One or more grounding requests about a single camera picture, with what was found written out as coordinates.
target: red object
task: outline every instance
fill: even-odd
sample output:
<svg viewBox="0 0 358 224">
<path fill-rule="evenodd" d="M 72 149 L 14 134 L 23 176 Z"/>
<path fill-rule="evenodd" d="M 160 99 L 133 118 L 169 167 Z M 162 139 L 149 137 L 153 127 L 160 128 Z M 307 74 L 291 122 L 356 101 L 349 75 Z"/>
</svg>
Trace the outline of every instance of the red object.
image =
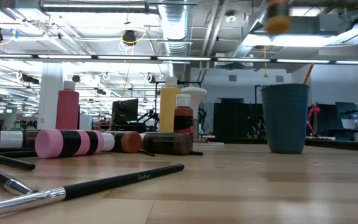
<svg viewBox="0 0 358 224">
<path fill-rule="evenodd" d="M 188 133 L 193 137 L 193 110 L 187 106 L 179 106 L 175 109 L 174 116 L 174 128 L 175 133 Z"/>
<path fill-rule="evenodd" d="M 77 129 L 79 101 L 80 94 L 74 89 L 66 87 L 65 82 L 65 89 L 59 91 L 57 101 L 56 129 Z"/>
<path fill-rule="evenodd" d="M 318 108 L 316 105 L 311 105 L 311 108 L 309 110 L 308 120 L 306 121 L 306 124 L 308 125 L 310 131 L 313 133 L 314 136 L 317 137 L 317 132 L 313 129 L 312 125 L 310 124 L 310 118 L 313 114 L 319 113 L 320 108 Z"/>
</svg>

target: computer monitor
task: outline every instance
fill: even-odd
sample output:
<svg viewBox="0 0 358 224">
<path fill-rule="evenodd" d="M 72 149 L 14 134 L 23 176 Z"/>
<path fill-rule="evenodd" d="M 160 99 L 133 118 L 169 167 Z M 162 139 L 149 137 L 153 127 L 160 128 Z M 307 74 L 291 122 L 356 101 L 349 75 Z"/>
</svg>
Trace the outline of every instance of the computer monitor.
<svg viewBox="0 0 358 224">
<path fill-rule="evenodd" d="M 358 113 L 357 104 L 336 102 L 336 113 L 339 119 L 341 119 L 343 128 L 355 129 L 357 128 Z"/>
<path fill-rule="evenodd" d="M 138 99 L 115 101 L 112 103 L 112 118 L 116 124 L 127 123 L 127 121 L 137 121 Z"/>
</svg>

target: wall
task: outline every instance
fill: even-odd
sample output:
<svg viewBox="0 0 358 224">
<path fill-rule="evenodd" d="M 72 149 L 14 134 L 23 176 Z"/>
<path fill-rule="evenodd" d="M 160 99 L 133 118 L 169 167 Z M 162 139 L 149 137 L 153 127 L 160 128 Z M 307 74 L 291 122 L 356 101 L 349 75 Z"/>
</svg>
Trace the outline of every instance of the wall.
<svg viewBox="0 0 358 224">
<path fill-rule="evenodd" d="M 254 103 L 255 85 L 276 84 L 276 75 L 282 75 L 284 83 L 291 83 L 291 73 L 287 73 L 285 69 L 268 69 L 267 74 L 268 77 L 265 78 L 264 69 L 258 71 L 209 69 L 202 84 L 207 91 L 206 98 L 201 105 L 207 112 L 204 123 L 205 132 L 213 132 L 214 103 L 218 101 L 218 98 L 242 98 L 244 103 Z M 229 75 L 237 75 L 237 81 L 229 82 Z M 262 103 L 260 88 L 257 89 L 257 102 Z"/>
<path fill-rule="evenodd" d="M 299 83 L 303 79 L 300 76 L 306 74 L 308 66 L 305 65 L 292 74 L 293 82 Z M 310 101 L 358 104 L 358 65 L 315 65 L 311 74 Z"/>
</svg>

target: brown bottle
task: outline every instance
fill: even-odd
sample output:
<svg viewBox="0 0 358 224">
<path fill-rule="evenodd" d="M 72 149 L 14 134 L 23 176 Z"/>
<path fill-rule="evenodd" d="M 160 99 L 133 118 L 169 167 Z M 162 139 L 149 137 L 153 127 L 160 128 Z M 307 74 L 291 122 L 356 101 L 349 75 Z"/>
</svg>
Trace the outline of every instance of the brown bottle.
<svg viewBox="0 0 358 224">
<path fill-rule="evenodd" d="M 177 108 L 175 109 L 173 131 L 188 133 L 193 138 L 193 110 L 189 94 L 177 94 Z"/>
<path fill-rule="evenodd" d="M 187 133 L 146 133 L 143 137 L 143 149 L 151 153 L 185 156 L 192 147 Z"/>
<path fill-rule="evenodd" d="M 35 138 L 41 130 L 1 131 L 0 147 L 35 147 Z"/>
<path fill-rule="evenodd" d="M 115 139 L 114 148 L 110 152 L 137 153 L 142 147 L 142 137 L 135 131 L 105 131 Z"/>
</svg>

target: office desk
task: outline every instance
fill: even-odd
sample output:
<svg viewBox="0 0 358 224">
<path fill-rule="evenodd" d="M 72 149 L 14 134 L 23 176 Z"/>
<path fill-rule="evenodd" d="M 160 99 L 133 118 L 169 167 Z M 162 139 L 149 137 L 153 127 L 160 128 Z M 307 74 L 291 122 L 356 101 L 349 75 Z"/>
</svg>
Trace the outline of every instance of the office desk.
<svg viewBox="0 0 358 224">
<path fill-rule="evenodd" d="M 62 185 L 183 163 L 185 170 L 76 200 L 0 217 L 0 223 L 358 223 L 358 151 L 306 146 L 204 147 L 204 156 L 107 154 L 0 165 L 30 186 Z M 0 200 L 12 197 L 0 189 Z"/>
</svg>

